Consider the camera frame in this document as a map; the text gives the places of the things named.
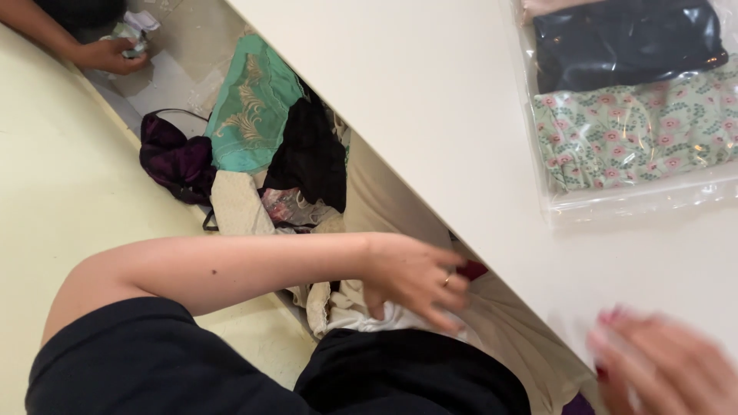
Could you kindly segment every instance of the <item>hand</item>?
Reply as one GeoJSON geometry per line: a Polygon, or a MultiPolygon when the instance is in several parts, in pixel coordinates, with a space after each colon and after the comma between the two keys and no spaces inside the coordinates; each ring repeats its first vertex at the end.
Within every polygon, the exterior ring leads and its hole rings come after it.
{"type": "Polygon", "coordinates": [[[738,374],[714,343],[662,317],[603,314],[600,323],[624,341],[613,345],[599,330],[589,337],[612,415],[738,414],[738,374]]]}
{"type": "Polygon", "coordinates": [[[369,233],[368,259],[359,277],[371,316],[384,320],[384,302],[392,301],[455,334],[462,327],[439,307],[458,311],[468,304],[469,282],[448,269],[466,263],[463,256],[395,233],[369,233]]]}
{"type": "Polygon", "coordinates": [[[85,69],[99,69],[116,75],[128,75],[146,65],[146,53],[133,59],[122,55],[136,46],[136,39],[114,39],[80,45],[72,54],[72,62],[85,69]]]}

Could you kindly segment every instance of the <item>pink fabric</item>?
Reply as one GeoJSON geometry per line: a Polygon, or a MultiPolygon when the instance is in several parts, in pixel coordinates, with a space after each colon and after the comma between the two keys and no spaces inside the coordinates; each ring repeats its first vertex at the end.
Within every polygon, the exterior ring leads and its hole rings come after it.
{"type": "Polygon", "coordinates": [[[598,1],[604,0],[523,0],[523,23],[530,24],[536,16],[598,1]]]}

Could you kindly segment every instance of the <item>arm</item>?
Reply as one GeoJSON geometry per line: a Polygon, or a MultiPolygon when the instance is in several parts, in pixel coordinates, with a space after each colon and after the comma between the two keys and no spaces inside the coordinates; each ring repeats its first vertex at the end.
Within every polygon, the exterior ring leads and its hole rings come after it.
{"type": "Polygon", "coordinates": [[[347,233],[288,236],[202,236],[137,242],[79,264],[54,299],[42,343],[64,326],[102,306],[128,298],[159,296],[203,315],[259,295],[301,284],[360,279],[371,292],[368,306],[381,317],[395,301],[453,331],[435,309],[466,305],[466,282],[448,266],[458,254],[395,234],[347,233]]]}
{"type": "Polygon", "coordinates": [[[121,55],[135,46],[128,39],[80,44],[33,0],[1,0],[0,21],[83,68],[127,75],[146,64],[145,55],[136,59],[126,59],[121,55]]]}

